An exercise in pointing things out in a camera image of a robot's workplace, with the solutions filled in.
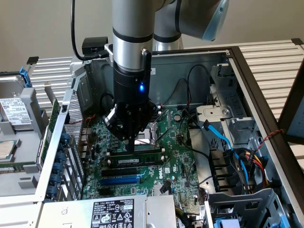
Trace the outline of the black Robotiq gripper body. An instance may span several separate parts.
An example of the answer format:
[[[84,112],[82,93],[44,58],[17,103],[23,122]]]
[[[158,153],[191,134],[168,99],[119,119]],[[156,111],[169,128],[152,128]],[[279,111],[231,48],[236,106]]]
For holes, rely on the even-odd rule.
[[[149,98],[150,76],[147,71],[126,71],[114,68],[115,113],[123,124],[137,117],[139,108],[143,108]]]

